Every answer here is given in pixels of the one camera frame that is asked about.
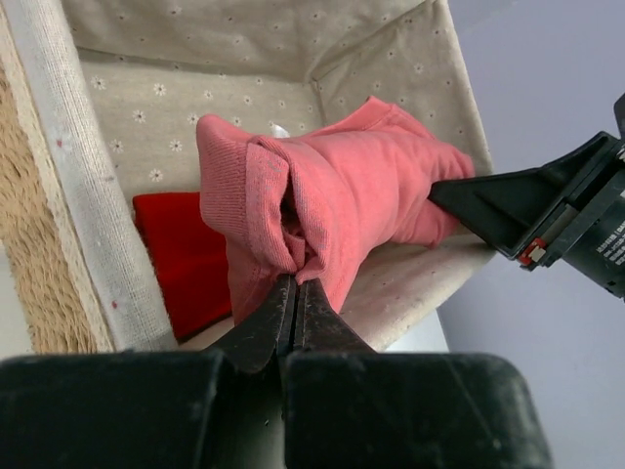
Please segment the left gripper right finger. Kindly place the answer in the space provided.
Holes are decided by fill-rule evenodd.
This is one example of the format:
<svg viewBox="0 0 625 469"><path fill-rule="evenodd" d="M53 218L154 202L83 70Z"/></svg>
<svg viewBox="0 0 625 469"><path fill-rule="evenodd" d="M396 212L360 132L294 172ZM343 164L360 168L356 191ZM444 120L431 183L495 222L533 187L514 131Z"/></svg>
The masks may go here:
<svg viewBox="0 0 625 469"><path fill-rule="evenodd" d="M291 352L374 353L333 310L319 279L295 283Z"/></svg>

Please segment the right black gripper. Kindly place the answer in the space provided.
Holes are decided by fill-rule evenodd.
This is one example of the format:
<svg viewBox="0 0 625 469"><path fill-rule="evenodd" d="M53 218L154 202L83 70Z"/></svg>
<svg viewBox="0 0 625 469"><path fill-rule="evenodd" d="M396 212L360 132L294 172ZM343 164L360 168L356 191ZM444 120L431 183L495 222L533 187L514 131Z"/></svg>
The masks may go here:
<svg viewBox="0 0 625 469"><path fill-rule="evenodd" d="M624 296L624 137L600 131L540 167L433 184L429 200L532 271L562 260Z"/></svg>

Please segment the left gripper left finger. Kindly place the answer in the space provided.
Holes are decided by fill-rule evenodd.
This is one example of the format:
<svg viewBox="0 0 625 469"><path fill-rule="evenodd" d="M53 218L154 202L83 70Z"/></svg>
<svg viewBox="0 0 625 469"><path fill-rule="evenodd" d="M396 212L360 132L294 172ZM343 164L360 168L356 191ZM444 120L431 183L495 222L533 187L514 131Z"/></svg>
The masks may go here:
<svg viewBox="0 0 625 469"><path fill-rule="evenodd" d="M279 276L262 304L207 351L223 353L238 371L249 374L263 371L275 354L291 349L296 300L296 280L292 276Z"/></svg>

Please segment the red t shirt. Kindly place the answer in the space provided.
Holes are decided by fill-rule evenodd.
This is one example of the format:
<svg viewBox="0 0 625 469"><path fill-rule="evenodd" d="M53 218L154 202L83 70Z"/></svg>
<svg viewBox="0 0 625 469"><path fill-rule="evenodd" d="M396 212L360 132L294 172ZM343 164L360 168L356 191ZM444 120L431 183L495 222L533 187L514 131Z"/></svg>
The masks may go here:
<svg viewBox="0 0 625 469"><path fill-rule="evenodd" d="M456 220L428 199L473 161L400 107L369 98L292 138L254 135L214 114L196 126L203 222L225 237L231 311L242 322L277 277L319 279L340 309L375 247L435 247Z"/></svg>

